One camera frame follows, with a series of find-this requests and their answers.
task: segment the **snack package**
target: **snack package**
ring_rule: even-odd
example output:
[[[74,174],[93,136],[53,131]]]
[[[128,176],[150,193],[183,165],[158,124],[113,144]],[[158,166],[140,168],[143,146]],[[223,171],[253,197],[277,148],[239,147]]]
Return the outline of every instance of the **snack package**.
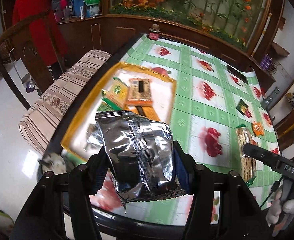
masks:
[[[103,101],[114,110],[122,110],[125,107],[127,94],[128,86],[119,78],[114,78],[114,82]]]
[[[247,116],[248,118],[252,118],[252,114],[249,111],[248,105],[241,99],[236,106],[236,109],[242,114]]]
[[[264,135],[264,128],[261,122],[253,122],[252,129],[256,136]]]
[[[129,79],[130,86],[126,104],[128,106],[152,106],[150,80],[147,78]]]
[[[249,129],[244,124],[236,128],[236,134],[240,152],[241,176],[246,184],[250,186],[256,178],[256,160],[244,154],[243,146],[247,143],[254,143]]]
[[[100,0],[84,0],[87,8],[87,17],[92,17],[99,14]]]
[[[176,182],[168,124],[130,111],[98,113],[95,119],[110,160],[114,187],[124,205],[186,194]]]
[[[152,106],[126,106],[125,110],[147,117],[149,120],[158,121],[160,119]]]
[[[96,125],[91,123],[87,129],[87,143],[84,150],[86,152],[89,150],[99,151],[102,146],[103,142],[99,129]]]

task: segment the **tablecloth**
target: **tablecloth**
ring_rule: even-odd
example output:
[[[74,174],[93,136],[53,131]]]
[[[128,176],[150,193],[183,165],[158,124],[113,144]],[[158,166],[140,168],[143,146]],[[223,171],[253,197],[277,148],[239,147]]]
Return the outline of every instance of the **tablecloth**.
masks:
[[[262,148],[278,153],[276,135],[268,117],[261,108],[260,86],[255,72],[243,73],[248,85],[227,71],[227,63],[199,49],[165,39],[149,40],[143,35],[121,61],[158,68],[177,81],[175,101],[170,128],[174,140],[178,140],[185,153],[192,155],[197,163],[203,163],[212,171],[228,173],[241,170],[239,148],[235,128],[245,124],[251,130],[252,121],[261,122],[264,136],[253,139]],[[242,115],[236,105],[242,99],[249,113]],[[217,143],[222,154],[211,152],[205,137],[208,129],[216,129],[220,135]],[[250,190],[260,204],[270,192],[273,182],[280,174],[271,171],[257,161],[257,178]],[[101,190],[103,196],[111,196],[113,185],[107,178]],[[214,195],[212,224],[219,216],[219,192]],[[185,225],[192,196],[169,200],[134,202],[126,205],[124,212],[120,201],[104,201],[100,196],[91,196],[91,203],[115,214],[145,222],[166,225]]]

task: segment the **small glass bottle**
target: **small glass bottle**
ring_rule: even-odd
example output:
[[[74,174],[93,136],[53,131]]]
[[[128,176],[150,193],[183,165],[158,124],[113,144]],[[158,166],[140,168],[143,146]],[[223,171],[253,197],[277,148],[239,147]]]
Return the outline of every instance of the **small glass bottle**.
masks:
[[[159,33],[160,33],[159,25],[158,24],[153,24],[152,28],[149,29],[148,38],[150,40],[157,41],[159,39]]]

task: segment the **wooden cabinet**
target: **wooden cabinet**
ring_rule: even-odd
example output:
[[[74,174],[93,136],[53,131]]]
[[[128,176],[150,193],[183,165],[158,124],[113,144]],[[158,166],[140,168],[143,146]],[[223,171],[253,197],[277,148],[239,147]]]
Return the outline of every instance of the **wooden cabinet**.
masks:
[[[66,55],[67,66],[75,64],[91,49],[101,49],[113,54],[131,37],[138,33],[148,33],[149,28],[155,23],[160,26],[161,36],[164,38],[206,51],[241,71],[254,70],[265,91],[275,81],[253,58],[219,38],[185,25],[132,15],[107,14],[97,18],[60,23],[59,28],[69,47]]]

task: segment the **orange snack packet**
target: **orange snack packet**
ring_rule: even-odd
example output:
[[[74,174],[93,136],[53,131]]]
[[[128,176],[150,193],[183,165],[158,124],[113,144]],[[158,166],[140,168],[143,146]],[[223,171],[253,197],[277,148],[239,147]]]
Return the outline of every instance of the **orange snack packet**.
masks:
[[[253,132],[256,136],[264,135],[264,128],[261,122],[253,122],[252,123]]]

